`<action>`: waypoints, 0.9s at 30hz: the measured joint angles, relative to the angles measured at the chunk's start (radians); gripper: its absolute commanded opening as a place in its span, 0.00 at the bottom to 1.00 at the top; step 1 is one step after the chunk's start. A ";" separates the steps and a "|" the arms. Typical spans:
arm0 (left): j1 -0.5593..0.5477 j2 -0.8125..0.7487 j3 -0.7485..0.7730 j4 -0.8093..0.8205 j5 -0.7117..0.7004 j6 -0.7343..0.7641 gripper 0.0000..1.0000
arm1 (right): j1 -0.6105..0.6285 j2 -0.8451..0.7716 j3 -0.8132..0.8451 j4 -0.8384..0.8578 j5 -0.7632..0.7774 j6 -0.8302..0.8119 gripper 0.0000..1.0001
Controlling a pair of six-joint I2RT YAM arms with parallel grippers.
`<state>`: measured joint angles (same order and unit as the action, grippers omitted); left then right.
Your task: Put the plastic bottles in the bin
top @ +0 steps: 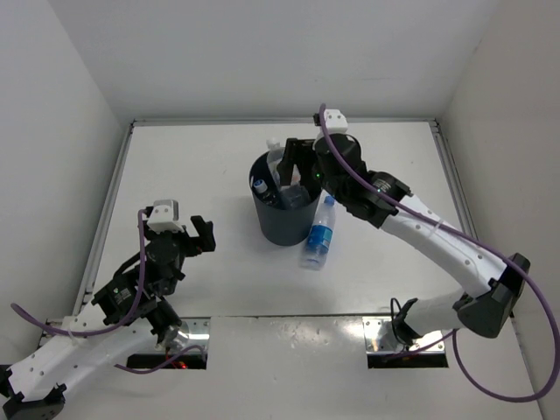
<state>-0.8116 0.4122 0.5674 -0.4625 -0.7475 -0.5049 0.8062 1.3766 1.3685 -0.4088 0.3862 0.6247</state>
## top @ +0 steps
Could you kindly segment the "clear crushed plastic bottle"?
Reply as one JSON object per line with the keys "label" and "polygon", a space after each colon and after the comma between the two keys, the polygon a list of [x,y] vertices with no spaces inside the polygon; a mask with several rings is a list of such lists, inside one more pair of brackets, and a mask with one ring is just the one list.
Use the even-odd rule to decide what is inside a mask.
{"label": "clear crushed plastic bottle", "polygon": [[253,182],[253,189],[257,198],[266,206],[277,207],[277,194],[268,187],[263,179],[257,179]]}

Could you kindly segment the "tall blue cap bottle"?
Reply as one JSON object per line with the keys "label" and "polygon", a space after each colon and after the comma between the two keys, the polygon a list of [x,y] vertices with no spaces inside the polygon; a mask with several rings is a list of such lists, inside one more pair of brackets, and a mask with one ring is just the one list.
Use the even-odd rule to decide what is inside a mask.
{"label": "tall blue cap bottle", "polygon": [[326,195],[318,206],[300,259],[304,269],[321,270],[325,266],[336,223],[335,204],[334,197]]}

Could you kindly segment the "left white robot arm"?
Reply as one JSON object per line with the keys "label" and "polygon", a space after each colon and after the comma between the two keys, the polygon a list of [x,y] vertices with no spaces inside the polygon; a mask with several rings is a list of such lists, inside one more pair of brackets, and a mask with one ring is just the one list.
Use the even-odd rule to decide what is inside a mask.
{"label": "left white robot arm", "polygon": [[167,301],[184,279],[187,258],[213,252],[214,225],[196,215],[191,236],[174,210],[148,206],[137,214],[139,250],[63,327],[34,319],[17,304],[13,310],[50,335],[26,358],[1,367],[1,394],[8,419],[53,419],[79,389],[105,368],[128,371],[127,359],[146,347],[164,350],[149,375],[195,351],[204,360],[207,347],[188,335],[187,325]]}

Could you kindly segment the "orange white label bottle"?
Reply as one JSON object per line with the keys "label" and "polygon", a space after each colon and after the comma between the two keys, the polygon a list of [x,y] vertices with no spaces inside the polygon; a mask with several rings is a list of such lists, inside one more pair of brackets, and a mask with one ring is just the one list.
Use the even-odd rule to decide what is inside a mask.
{"label": "orange white label bottle", "polygon": [[290,176],[287,176],[283,164],[285,148],[274,138],[267,139],[268,153],[266,164],[275,181],[278,197],[286,210],[297,210],[311,203],[310,194],[301,183],[301,174],[294,165]]}

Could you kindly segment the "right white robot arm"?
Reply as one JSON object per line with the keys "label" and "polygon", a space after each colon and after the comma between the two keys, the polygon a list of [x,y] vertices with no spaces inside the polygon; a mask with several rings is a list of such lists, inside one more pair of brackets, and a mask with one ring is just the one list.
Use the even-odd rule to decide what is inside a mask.
{"label": "right white robot arm", "polygon": [[281,185],[298,169],[305,186],[322,187],[352,216],[407,242],[450,275],[459,290],[431,299],[414,297],[392,318],[384,341],[410,346],[436,330],[468,329],[497,337],[524,287],[530,262],[516,253],[512,269],[499,257],[451,234],[401,180],[385,171],[370,171],[361,146],[352,136],[329,140],[290,138],[278,165]]}

